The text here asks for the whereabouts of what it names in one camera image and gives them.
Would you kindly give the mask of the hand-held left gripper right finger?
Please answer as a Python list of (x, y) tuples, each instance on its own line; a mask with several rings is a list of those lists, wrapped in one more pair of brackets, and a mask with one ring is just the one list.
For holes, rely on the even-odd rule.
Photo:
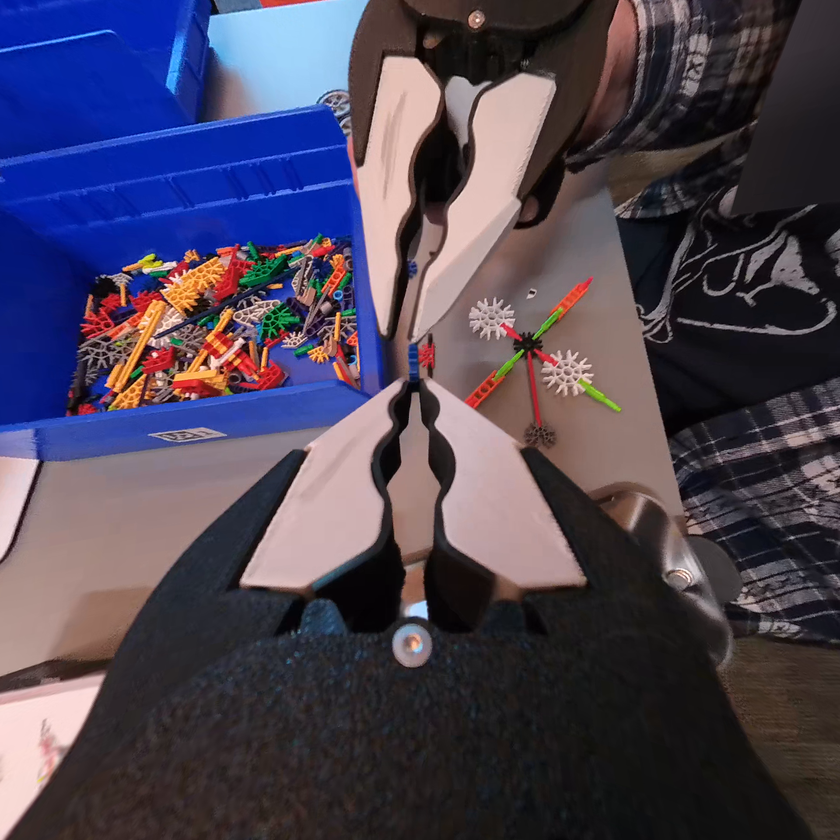
[(587, 580), (523, 447), (444, 387), (418, 387), (428, 462), (439, 484), (425, 566), (428, 618), (473, 631), (490, 604)]

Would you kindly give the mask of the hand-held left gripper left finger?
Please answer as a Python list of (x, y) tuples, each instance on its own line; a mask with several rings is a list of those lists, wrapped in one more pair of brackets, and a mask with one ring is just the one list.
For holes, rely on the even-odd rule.
[(355, 632), (394, 623), (405, 572), (387, 486), (411, 401), (410, 385), (398, 381), (307, 446), (243, 587), (331, 600)]

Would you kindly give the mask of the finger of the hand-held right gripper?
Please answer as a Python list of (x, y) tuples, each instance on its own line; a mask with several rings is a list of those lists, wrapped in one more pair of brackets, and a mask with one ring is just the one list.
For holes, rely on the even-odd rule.
[(419, 225), (419, 151), (443, 113), (443, 91), (415, 57), (384, 58), (364, 162), (360, 208), (380, 335), (394, 337), (407, 284), (406, 251)]
[(444, 235), (419, 282), (411, 336), (424, 336), (447, 314), (518, 220), (520, 188), (555, 92), (551, 76), (526, 72), (477, 93), (469, 171), (446, 205)]

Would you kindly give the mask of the toy rod and connector assembly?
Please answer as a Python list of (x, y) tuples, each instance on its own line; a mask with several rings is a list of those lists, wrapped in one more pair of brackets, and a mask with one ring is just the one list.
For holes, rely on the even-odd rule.
[(559, 396), (580, 396), (585, 394), (615, 413), (622, 408), (611, 398), (598, 390), (593, 383), (592, 366), (577, 352), (547, 353), (543, 349), (543, 337), (563, 318), (589, 291), (593, 278), (576, 284), (550, 311), (542, 324), (532, 332), (515, 330), (515, 313), (504, 301), (494, 298), (478, 301), (469, 312), (469, 326), (483, 339), (507, 337), (512, 341), (514, 354), (488, 376), (465, 399), (465, 403), (477, 409), (507, 378), (517, 363), (523, 362), (528, 375), (528, 389), (532, 409), (532, 421), (523, 433), (524, 444), (531, 448), (549, 449), (555, 446), (557, 434), (543, 421), (540, 410), (539, 387), (541, 385)]

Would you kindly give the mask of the blue plastic bin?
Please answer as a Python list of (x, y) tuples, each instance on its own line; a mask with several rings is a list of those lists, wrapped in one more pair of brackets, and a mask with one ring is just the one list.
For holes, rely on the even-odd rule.
[[(275, 391), (67, 416), (88, 293), (154, 253), (348, 236), (361, 388), (302, 371)], [(330, 426), (385, 383), (361, 210), (331, 112), (305, 108), (2, 161), (2, 456), (68, 461), (167, 444), (210, 427), (226, 438)]]

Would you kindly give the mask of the pile of colourful toy pieces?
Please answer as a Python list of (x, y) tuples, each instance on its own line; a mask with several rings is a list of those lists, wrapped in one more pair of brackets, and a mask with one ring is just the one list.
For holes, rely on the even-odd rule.
[(275, 391), (297, 363), (360, 390), (357, 307), (348, 236), (145, 255), (93, 282), (66, 415)]

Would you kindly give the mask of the person's right forearm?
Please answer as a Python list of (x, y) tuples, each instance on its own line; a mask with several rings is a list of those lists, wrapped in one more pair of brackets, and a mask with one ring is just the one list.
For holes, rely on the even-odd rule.
[(747, 124), (764, 87), (773, 12), (772, 2), (619, 2), (601, 86), (567, 157), (571, 171)]

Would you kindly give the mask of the wheeled toy model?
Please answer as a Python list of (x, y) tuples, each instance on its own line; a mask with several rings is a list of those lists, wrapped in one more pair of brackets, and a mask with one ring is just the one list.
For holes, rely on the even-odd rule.
[(331, 110), (344, 136), (349, 138), (352, 133), (349, 92), (342, 89), (326, 91), (318, 98), (317, 104), (328, 107)]

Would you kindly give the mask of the white instruction sheet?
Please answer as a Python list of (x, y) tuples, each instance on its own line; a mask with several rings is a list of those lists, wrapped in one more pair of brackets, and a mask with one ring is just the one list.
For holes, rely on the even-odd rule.
[(1, 562), (13, 549), (39, 477), (36, 459), (1, 457)]

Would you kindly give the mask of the empty blue divided bin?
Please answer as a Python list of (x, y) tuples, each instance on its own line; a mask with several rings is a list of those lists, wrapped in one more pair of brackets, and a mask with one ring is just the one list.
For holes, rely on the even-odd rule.
[(209, 1), (2, 1), (2, 158), (193, 124)]

